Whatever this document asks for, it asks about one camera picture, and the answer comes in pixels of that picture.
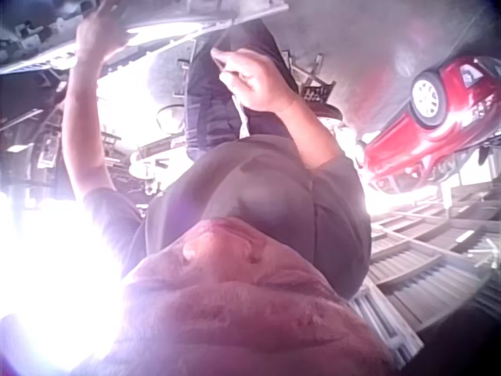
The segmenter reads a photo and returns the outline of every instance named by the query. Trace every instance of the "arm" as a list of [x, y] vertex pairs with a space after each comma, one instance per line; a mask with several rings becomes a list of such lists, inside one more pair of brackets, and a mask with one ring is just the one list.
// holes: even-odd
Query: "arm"
[[336, 139], [289, 88], [268, 57], [248, 49], [215, 49], [212, 56], [225, 64], [220, 78], [245, 107], [273, 112], [282, 120], [308, 168], [318, 168], [343, 154]]
[[308, 168], [318, 168], [343, 154], [336, 138], [323, 126], [302, 98], [298, 97], [277, 115], [287, 127], [303, 163]]
[[111, 188], [97, 109], [97, 80], [104, 61], [125, 45], [115, 19], [119, 0], [106, 0], [77, 31], [76, 67], [71, 71], [63, 115], [63, 157], [78, 200]]
[[71, 71], [63, 117], [63, 156], [78, 200], [111, 188], [97, 111], [96, 82], [101, 64], [79, 60]]

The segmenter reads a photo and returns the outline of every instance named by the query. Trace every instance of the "fluorescent light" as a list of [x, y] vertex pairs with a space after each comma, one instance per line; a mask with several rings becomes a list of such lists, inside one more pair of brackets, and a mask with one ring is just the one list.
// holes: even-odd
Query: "fluorescent light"
[[199, 31], [203, 24], [198, 22], [173, 22], [160, 25], [135, 27], [127, 30], [130, 34], [137, 34], [128, 41], [128, 45], [141, 45], [158, 39], [176, 37]]
[[28, 145], [12, 145], [7, 151], [10, 153], [19, 153], [28, 148]]
[[468, 237], [470, 237], [473, 234], [474, 234], [473, 230], [467, 231], [466, 233], [464, 233], [463, 235], [461, 235], [456, 239], [456, 243], [463, 243]]

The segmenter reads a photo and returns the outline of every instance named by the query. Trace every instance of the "fingers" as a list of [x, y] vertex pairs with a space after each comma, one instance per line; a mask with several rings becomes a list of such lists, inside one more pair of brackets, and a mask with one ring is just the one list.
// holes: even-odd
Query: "fingers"
[[262, 70], [263, 61], [246, 51], [223, 52], [212, 49], [212, 58], [224, 66], [225, 71], [238, 72], [243, 76], [254, 76]]
[[124, 14], [128, 0], [103, 0], [103, 3], [97, 10], [100, 16], [116, 16], [120, 17]]
[[219, 79], [223, 84], [229, 89], [230, 92], [236, 95], [236, 97], [245, 104], [245, 98], [252, 93], [251, 87], [242, 80], [237, 74], [224, 71], [219, 75]]

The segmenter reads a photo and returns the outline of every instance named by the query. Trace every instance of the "bright light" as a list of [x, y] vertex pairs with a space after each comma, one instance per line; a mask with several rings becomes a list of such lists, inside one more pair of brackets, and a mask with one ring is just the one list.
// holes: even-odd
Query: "bright light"
[[28, 145], [12, 145], [7, 151], [10, 153], [19, 153], [20, 151], [26, 150]]
[[442, 201], [445, 209], [449, 209], [452, 206], [452, 188], [459, 185], [460, 177], [458, 174], [451, 176], [440, 185], [442, 189]]
[[412, 205], [417, 201], [424, 201], [437, 194], [436, 186], [425, 186], [420, 190], [400, 194], [386, 194], [366, 187], [366, 207], [371, 215], [391, 212], [404, 205]]
[[106, 355], [116, 338], [121, 268], [75, 203], [40, 207], [24, 212], [24, 235], [7, 248], [2, 239], [0, 286], [9, 286], [5, 311], [19, 314], [31, 345], [68, 371]]
[[461, 235], [456, 239], [456, 243], [463, 243], [468, 237], [470, 237], [473, 234], [474, 234], [473, 230], [467, 231], [466, 233], [464, 233], [463, 235]]
[[203, 25], [198, 22], [173, 22], [160, 25], [136, 27], [128, 30], [130, 34], [137, 34], [128, 45], [141, 45], [158, 39], [176, 37], [199, 31]]

